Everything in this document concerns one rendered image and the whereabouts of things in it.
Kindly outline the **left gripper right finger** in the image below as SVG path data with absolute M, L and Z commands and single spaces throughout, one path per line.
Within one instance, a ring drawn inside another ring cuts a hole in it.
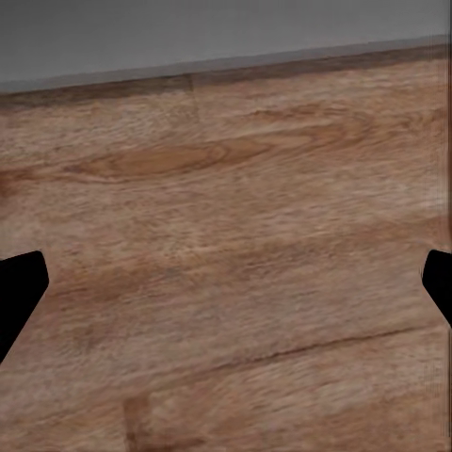
M 428 254 L 422 283 L 452 325 L 452 254 L 432 250 Z

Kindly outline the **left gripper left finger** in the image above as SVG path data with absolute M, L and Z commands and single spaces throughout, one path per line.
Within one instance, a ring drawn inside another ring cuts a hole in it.
M 49 286 L 42 252 L 0 261 L 0 363 Z

